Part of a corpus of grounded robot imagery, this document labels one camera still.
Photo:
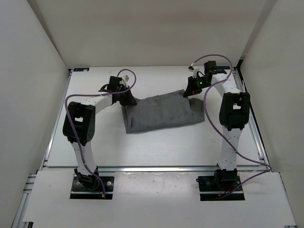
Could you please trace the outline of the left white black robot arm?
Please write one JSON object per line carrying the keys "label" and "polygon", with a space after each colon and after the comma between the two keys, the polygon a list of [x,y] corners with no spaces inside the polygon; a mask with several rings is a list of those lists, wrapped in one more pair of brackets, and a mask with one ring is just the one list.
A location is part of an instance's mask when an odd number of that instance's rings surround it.
{"label": "left white black robot arm", "polygon": [[101,190],[105,193],[105,184],[98,174],[91,145],[95,134],[95,117],[100,111],[117,102],[121,106],[137,105],[128,80],[127,75],[111,76],[109,83],[99,90],[101,95],[92,96],[82,103],[65,103],[63,135],[71,143],[76,155],[77,168],[74,172],[78,182],[89,191]]}

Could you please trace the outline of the grey pleated skirt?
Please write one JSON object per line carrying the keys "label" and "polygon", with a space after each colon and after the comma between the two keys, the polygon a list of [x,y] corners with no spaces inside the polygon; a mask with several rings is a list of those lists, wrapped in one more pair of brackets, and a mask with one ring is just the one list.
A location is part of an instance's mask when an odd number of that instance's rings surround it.
{"label": "grey pleated skirt", "polygon": [[182,89],[145,99],[135,98],[137,105],[123,106],[126,133],[145,133],[204,122],[203,100],[184,97],[184,92]]}

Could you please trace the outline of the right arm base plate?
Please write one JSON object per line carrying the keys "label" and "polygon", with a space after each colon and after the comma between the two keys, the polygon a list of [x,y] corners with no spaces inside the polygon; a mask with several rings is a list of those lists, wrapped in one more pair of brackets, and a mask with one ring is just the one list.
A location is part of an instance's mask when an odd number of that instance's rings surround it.
{"label": "right arm base plate", "polygon": [[198,176],[200,201],[245,200],[238,171],[215,170],[211,176]]}

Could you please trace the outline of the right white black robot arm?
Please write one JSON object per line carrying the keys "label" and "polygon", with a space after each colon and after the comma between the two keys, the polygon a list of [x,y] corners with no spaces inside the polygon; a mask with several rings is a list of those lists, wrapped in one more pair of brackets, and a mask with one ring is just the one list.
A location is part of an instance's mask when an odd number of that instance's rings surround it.
{"label": "right white black robot arm", "polygon": [[213,177],[202,178],[207,187],[217,190],[231,188],[237,182],[237,153],[242,130],[249,121],[250,95],[241,92],[225,76],[226,71],[218,69],[215,61],[204,64],[204,72],[191,64],[188,69],[192,76],[188,77],[188,85],[184,97],[197,95],[203,88],[212,85],[222,97],[219,111],[219,122],[222,126],[222,149],[217,169]]}

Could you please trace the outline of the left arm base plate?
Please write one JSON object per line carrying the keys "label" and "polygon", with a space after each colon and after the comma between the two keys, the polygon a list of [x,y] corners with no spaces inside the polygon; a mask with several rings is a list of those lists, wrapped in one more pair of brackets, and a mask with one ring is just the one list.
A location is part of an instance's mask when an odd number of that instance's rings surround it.
{"label": "left arm base plate", "polygon": [[74,169],[74,177],[71,186],[70,199],[82,200],[111,200],[114,191],[114,176],[84,176]]}

